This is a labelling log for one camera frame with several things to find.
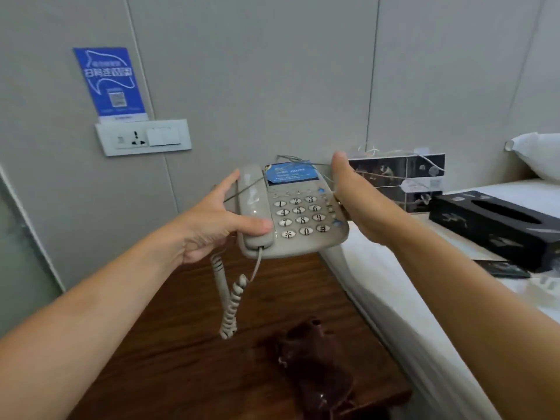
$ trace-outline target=wall plate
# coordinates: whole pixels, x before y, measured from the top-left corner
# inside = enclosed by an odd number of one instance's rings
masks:
[[[190,150],[186,119],[95,124],[106,156]]]

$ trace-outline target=forearm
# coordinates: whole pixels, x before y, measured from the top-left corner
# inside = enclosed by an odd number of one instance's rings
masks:
[[[0,418],[68,415],[180,263],[166,238],[150,235],[0,341]]]
[[[414,218],[386,235],[502,417],[560,418],[560,326]]]

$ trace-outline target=landline phone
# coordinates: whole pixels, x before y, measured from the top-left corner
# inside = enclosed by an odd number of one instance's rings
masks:
[[[239,214],[270,219],[274,228],[263,236],[237,234],[241,252],[257,261],[251,278],[242,274],[231,291],[220,254],[211,256],[224,310],[220,327],[223,339],[237,331],[235,316],[243,290],[255,278],[262,259],[317,252],[341,244],[349,233],[332,190],[310,163],[276,163],[264,171],[259,165],[247,165],[240,169],[236,194]]]

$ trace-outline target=poster on wall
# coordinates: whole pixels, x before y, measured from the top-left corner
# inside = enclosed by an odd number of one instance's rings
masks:
[[[99,122],[148,120],[125,47],[73,50],[99,114]]]

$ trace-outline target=bed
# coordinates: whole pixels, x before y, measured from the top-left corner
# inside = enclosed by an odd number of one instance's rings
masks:
[[[560,217],[559,184],[536,179],[469,190]],[[503,259],[425,214],[421,220],[473,259]],[[391,251],[367,240],[352,223],[346,242],[321,256],[413,384],[412,399],[393,418],[500,419]],[[523,291],[519,281],[503,283]],[[560,312],[545,312],[560,322]]]

